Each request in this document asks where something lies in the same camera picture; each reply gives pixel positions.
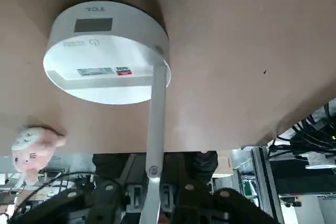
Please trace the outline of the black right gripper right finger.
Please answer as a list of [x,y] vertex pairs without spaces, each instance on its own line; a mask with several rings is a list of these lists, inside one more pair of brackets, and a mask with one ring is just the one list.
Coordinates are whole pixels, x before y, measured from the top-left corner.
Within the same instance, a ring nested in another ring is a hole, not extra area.
[[167,183],[173,187],[170,223],[265,223],[265,213],[231,188],[212,191],[217,152],[167,155]]

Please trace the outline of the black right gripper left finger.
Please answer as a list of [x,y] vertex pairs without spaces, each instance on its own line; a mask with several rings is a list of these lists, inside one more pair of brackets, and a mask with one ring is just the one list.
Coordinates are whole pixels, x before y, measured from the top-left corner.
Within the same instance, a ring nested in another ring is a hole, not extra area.
[[31,210],[20,209],[42,189],[56,179],[44,183],[19,204],[10,218],[11,223],[120,223],[120,206],[123,203],[124,186],[121,175],[126,165],[125,154],[94,154],[95,170],[75,171],[60,175],[74,177],[86,175],[93,181],[63,190]]

